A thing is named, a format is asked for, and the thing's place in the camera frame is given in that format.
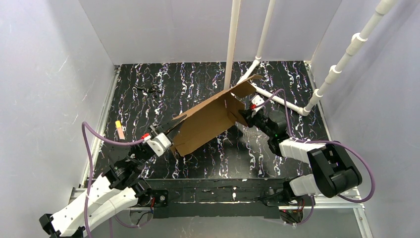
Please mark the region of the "brown cardboard box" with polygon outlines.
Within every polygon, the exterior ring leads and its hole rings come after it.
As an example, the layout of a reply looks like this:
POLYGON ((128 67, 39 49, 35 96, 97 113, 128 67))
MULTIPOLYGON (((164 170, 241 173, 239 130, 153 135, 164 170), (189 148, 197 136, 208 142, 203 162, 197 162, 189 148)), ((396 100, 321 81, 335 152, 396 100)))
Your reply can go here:
POLYGON ((179 133, 173 139, 170 150, 180 156, 191 154, 199 147, 232 127, 236 122, 247 126, 240 111, 245 104, 240 101, 256 92, 250 80, 262 80, 261 75, 252 75, 241 83, 223 90, 178 117, 185 116, 179 133))

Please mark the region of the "yellow pink marker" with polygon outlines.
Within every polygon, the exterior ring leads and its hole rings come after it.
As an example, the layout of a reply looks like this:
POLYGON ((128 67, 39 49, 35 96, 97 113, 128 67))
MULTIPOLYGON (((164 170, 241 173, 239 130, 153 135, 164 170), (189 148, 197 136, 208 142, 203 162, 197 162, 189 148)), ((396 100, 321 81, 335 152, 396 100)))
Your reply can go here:
POLYGON ((117 131, 119 140, 125 140, 123 127, 122 127, 122 124, 119 120, 115 121, 115 127, 116 127, 116 131, 117 131))

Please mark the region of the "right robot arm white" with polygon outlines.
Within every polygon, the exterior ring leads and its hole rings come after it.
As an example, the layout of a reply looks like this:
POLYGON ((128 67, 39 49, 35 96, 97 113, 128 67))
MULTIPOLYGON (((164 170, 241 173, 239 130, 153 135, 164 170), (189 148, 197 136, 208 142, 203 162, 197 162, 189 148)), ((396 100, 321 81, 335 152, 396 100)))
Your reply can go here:
POLYGON ((303 195, 323 194, 337 196, 363 181, 362 175, 347 151, 336 143, 304 143, 293 139, 289 133, 289 120, 285 113, 272 111, 240 110, 248 127, 255 126, 268 136, 272 153, 292 158, 310 165, 312 173, 286 180, 283 189, 271 192, 268 199, 278 197, 290 201, 303 195))

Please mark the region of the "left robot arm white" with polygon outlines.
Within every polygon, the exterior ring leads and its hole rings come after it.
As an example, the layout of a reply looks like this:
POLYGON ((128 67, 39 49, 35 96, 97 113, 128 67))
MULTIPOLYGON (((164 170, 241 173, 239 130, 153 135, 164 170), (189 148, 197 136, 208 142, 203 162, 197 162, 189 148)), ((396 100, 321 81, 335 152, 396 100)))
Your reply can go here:
POLYGON ((122 149, 121 157, 95 181, 89 180, 87 189, 64 208, 53 214, 43 214, 39 218, 42 229, 52 238, 90 238, 94 228, 123 209, 141 201, 153 201, 153 191, 140 177, 139 167, 154 156, 162 156, 174 144, 185 118, 179 116, 156 126, 150 125, 148 132, 133 142, 104 138, 87 122, 82 122, 90 166, 93 161, 87 130, 103 142, 122 149))

